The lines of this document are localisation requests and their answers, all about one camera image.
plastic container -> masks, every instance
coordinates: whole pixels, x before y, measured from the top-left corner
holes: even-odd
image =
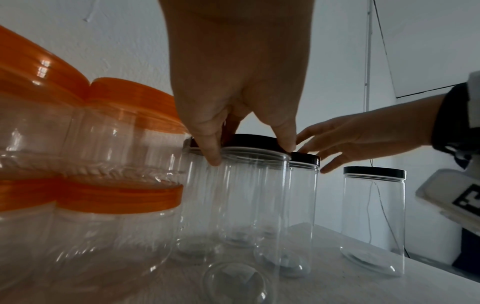
[[[88,89],[75,68],[0,27],[0,180],[58,175],[74,109]]]
[[[275,138],[247,134],[234,135],[221,154],[211,227],[223,250],[204,291],[213,303],[273,303],[290,156]]]
[[[51,222],[54,185],[0,181],[0,291],[32,277]]]
[[[187,139],[185,149],[188,170],[173,258],[200,264],[212,261],[220,250],[209,234],[218,167],[209,165],[195,139]]]
[[[152,282],[171,252],[182,186],[64,189],[43,263],[48,302],[110,301]]]
[[[312,269],[312,234],[320,159],[293,152],[290,162],[289,200],[285,206],[280,275],[302,277]]]
[[[370,270],[403,275],[406,171],[345,167],[343,173],[342,254]]]
[[[182,183],[186,129],[171,95],[115,78],[98,78],[74,117],[63,156],[70,180],[174,188]]]

white table surface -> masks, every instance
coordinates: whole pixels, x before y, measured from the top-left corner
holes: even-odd
[[[480,303],[479,283],[408,258],[402,277],[353,264],[339,251],[342,238],[314,227],[312,272],[305,278],[280,279],[279,303]],[[168,263],[155,284],[121,303],[205,303],[199,284],[203,269]]]

clear jar with orange lid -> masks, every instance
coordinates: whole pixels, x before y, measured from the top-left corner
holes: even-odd
[[[135,82],[98,78],[73,119],[63,156],[81,183],[177,187],[187,130],[173,96]]]
[[[171,252],[183,187],[63,188],[42,263],[48,302],[105,302],[151,282]]]
[[[0,292],[32,277],[51,223],[54,179],[0,181]]]
[[[0,180],[61,171],[72,115],[88,90],[74,67],[0,27]]]

